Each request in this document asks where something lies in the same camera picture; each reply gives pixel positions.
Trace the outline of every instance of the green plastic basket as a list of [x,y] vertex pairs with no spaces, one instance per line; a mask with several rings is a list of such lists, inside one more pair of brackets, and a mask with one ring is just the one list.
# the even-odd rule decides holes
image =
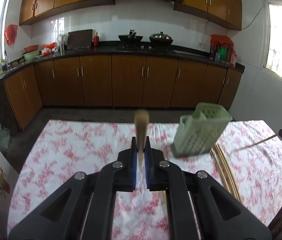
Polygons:
[[232,117],[221,105],[198,103],[193,114],[180,117],[171,146],[175,157],[208,153]]

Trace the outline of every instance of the black countertop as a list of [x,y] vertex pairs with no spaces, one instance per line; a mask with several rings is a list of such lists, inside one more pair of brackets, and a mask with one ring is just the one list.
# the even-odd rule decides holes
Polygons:
[[[193,60],[196,62],[207,63],[210,65],[215,65],[223,68],[233,68],[230,66],[229,63],[216,63],[214,60],[209,58],[209,54],[207,52],[202,52],[195,49],[185,48],[181,46],[171,46],[173,50],[169,51],[156,51],[156,50],[142,50],[142,49],[135,49],[135,50],[125,50],[120,49],[118,44],[120,42],[103,42],[103,44],[98,47],[91,47],[88,49],[73,49],[73,50],[65,50],[62,52],[52,53],[47,56],[39,57],[32,61],[24,62],[23,64],[19,64],[18,66],[14,67],[12,70],[6,71],[4,74],[0,75],[0,80],[5,79],[14,73],[20,71],[21,69],[29,66],[33,63],[39,63],[47,60],[54,60],[59,58],[66,58],[66,57],[78,57],[78,56],[86,56],[86,55],[144,55],[144,56],[155,56],[155,57],[168,57],[168,58],[176,58],[176,59],[184,59],[184,60]],[[241,73],[244,72],[245,66],[241,64],[236,64],[236,67],[233,68]]]

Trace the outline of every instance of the metal bolt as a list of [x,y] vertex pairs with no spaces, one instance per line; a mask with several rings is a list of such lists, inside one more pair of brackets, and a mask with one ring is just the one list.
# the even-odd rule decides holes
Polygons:
[[116,161],[116,162],[114,162],[113,164],[112,164],[112,166],[114,167],[114,168],[121,168],[122,166],[123,166],[123,163],[122,162],[119,162],[119,161]]
[[198,172],[198,177],[200,179],[205,179],[208,176],[208,174],[205,171],[199,171]]
[[160,161],[159,165],[160,167],[166,168],[170,166],[170,163],[168,161]]
[[84,177],[85,177],[85,173],[82,171],[79,171],[74,175],[75,179],[84,179]]

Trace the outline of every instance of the table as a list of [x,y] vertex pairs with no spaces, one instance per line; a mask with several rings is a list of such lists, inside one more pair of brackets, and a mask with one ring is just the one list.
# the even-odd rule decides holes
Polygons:
[[[188,172],[205,170],[219,183],[220,176],[209,154],[176,159],[170,150],[178,124],[150,123],[152,148]],[[243,205],[268,225],[282,206],[282,142],[274,138],[250,149],[250,145],[273,135],[264,121],[230,122],[218,139],[238,184]],[[77,171],[100,171],[130,148],[134,124],[69,122],[50,120],[34,144],[13,192],[8,234],[27,214]],[[112,239],[169,239],[169,225],[160,192],[146,189],[144,161],[137,168],[134,192],[118,192],[114,208]]]

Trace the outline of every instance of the floral tablecloth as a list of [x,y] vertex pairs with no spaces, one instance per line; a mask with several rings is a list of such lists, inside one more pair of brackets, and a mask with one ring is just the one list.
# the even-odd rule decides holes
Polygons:
[[[188,172],[205,170],[219,183],[209,154],[175,159],[170,150],[178,124],[151,123],[152,148]],[[273,135],[264,121],[230,122],[218,139],[230,164],[243,204],[265,225],[282,206],[282,142],[274,138],[250,149],[237,149]],[[9,209],[8,234],[27,214],[77,171],[100,171],[130,148],[134,124],[50,120],[34,144],[18,178]],[[144,161],[137,168],[134,192],[117,192],[112,239],[169,239],[165,202],[146,189]]]

